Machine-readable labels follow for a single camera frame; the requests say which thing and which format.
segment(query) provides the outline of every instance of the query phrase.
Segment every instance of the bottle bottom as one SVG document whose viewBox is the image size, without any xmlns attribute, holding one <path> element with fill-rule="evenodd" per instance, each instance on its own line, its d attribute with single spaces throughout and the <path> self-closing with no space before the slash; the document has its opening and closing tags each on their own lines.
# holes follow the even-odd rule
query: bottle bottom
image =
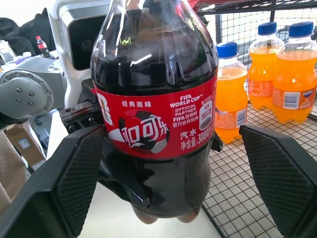
<svg viewBox="0 0 317 238">
<path fill-rule="evenodd" d="M 201 205 L 195 207 L 194 209 L 192 209 L 189 213 L 184 214 L 182 216 L 178 216 L 176 217 L 179 221 L 183 222 L 183 223 L 190 223 L 193 220 L 195 220 L 195 218 L 198 216 L 200 209 L 201 209 Z M 156 222 L 158 220 L 157 217 L 154 216 L 150 216 L 148 214 L 144 214 L 141 211 L 138 211 L 137 209 L 135 209 L 133 207 L 133 211 L 135 213 L 135 215 L 137 216 L 137 218 L 143 222 L 144 224 L 153 224 L 154 222 Z"/>
<path fill-rule="evenodd" d="M 225 129 L 215 129 L 217 135 L 221 138 L 222 142 L 225 144 L 229 144 L 234 141 L 234 139 L 241 139 L 242 136 L 239 134 L 239 128 L 232 129 L 232 130 L 225 130 Z"/>
<path fill-rule="evenodd" d="M 272 109 L 272 97 L 255 97 L 249 94 L 250 102 L 255 110 L 261 110 L 264 107 Z"/>
<path fill-rule="evenodd" d="M 304 123 L 312 109 L 313 106 L 300 110 L 290 110 L 272 105 L 272 111 L 276 115 L 279 123 L 287 123 L 291 120 L 297 123 Z"/>
</svg>

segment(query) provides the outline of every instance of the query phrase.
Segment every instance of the blue bottle cap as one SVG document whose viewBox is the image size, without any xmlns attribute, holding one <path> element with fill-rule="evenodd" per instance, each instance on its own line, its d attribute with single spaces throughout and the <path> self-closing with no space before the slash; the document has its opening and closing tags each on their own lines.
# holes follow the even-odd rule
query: blue bottle cap
<svg viewBox="0 0 317 238">
<path fill-rule="evenodd" d="M 314 24 L 311 21 L 295 23 L 289 27 L 289 37 L 309 36 Z"/>
<path fill-rule="evenodd" d="M 233 57 L 238 54 L 238 45 L 235 42 L 220 43 L 217 45 L 217 51 L 220 58 Z"/>
<path fill-rule="evenodd" d="M 263 23 L 258 27 L 258 34 L 263 35 L 270 35 L 276 32 L 277 25 L 275 21 Z"/>
</svg>

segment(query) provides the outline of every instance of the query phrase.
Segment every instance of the metal rack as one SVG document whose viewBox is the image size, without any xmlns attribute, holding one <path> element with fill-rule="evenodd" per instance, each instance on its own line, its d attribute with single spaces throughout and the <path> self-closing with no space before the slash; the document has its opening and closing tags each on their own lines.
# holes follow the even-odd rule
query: metal rack
<svg viewBox="0 0 317 238">
<path fill-rule="evenodd" d="M 198 12 L 204 19 L 214 16 L 215 41 L 235 41 L 238 44 L 239 61 L 247 68 L 251 65 L 249 47 L 256 39 L 258 25 L 275 21 L 278 25 L 277 36 L 288 41 L 289 26 L 302 21 L 314 23 L 312 38 L 317 40 L 317 0 L 251 0 L 216 5 L 214 8 Z M 312 117 L 317 119 L 317 101 Z"/>
<path fill-rule="evenodd" d="M 248 108 L 248 124 L 292 136 L 317 161 L 317 121 L 280 124 L 269 110 Z M 283 238 L 253 180 L 242 139 L 209 154 L 211 187 L 204 209 L 223 238 Z"/>
<path fill-rule="evenodd" d="M 258 25 L 276 21 L 277 36 L 288 40 L 289 26 L 296 22 L 314 23 L 317 39 L 317 0 L 252 0 L 198 12 L 201 18 L 213 20 L 217 43 L 238 43 L 239 60 L 249 68 L 248 49 L 255 40 Z M 304 124 L 280 124 L 269 110 L 248 108 L 248 124 L 267 127 L 294 137 L 317 160 L 317 101 L 311 118 Z M 211 187 L 204 210 L 223 238 L 283 238 L 263 203 L 250 170 L 242 139 L 225 145 L 221 153 L 210 152 Z"/>
</svg>

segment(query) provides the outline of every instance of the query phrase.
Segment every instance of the red label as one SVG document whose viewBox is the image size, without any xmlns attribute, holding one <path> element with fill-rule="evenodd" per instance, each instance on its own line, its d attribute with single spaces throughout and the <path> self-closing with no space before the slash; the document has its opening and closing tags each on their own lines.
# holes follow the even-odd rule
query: red label
<svg viewBox="0 0 317 238">
<path fill-rule="evenodd" d="M 40 44 L 38 45 L 39 49 L 44 49 L 44 48 L 47 48 L 47 45 L 44 43 L 44 44 Z"/>
<path fill-rule="evenodd" d="M 260 82 L 248 79 L 249 89 L 248 93 L 255 97 L 272 97 L 273 81 Z"/>
<path fill-rule="evenodd" d="M 316 87 L 301 92 L 285 92 L 273 88 L 272 103 L 279 108 L 298 110 L 313 106 L 315 97 Z"/>
<path fill-rule="evenodd" d="M 128 155 L 173 158 L 197 150 L 213 136 L 216 77 L 195 88 L 154 96 L 95 89 L 108 137 Z"/>
</svg>

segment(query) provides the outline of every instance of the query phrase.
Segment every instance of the orange soda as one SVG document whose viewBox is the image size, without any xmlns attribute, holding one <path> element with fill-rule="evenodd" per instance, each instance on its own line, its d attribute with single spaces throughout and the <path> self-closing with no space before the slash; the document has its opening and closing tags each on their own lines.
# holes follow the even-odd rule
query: orange soda
<svg viewBox="0 0 317 238">
<path fill-rule="evenodd" d="M 289 42 L 276 53 L 279 74 L 273 82 L 272 110 L 280 123 L 303 123 L 312 111 L 317 86 L 317 43 L 312 22 L 290 26 Z"/>
<path fill-rule="evenodd" d="M 272 106 L 273 79 L 278 71 L 276 52 L 283 45 L 275 35 L 276 28 L 276 22 L 261 24 L 257 40 L 249 48 L 252 64 L 248 72 L 248 94 L 255 110 Z"/>
<path fill-rule="evenodd" d="M 215 130 L 224 143 L 241 138 L 239 127 L 246 123 L 248 96 L 243 84 L 246 67 L 238 61 L 235 42 L 217 45 L 219 55 Z"/>
</svg>

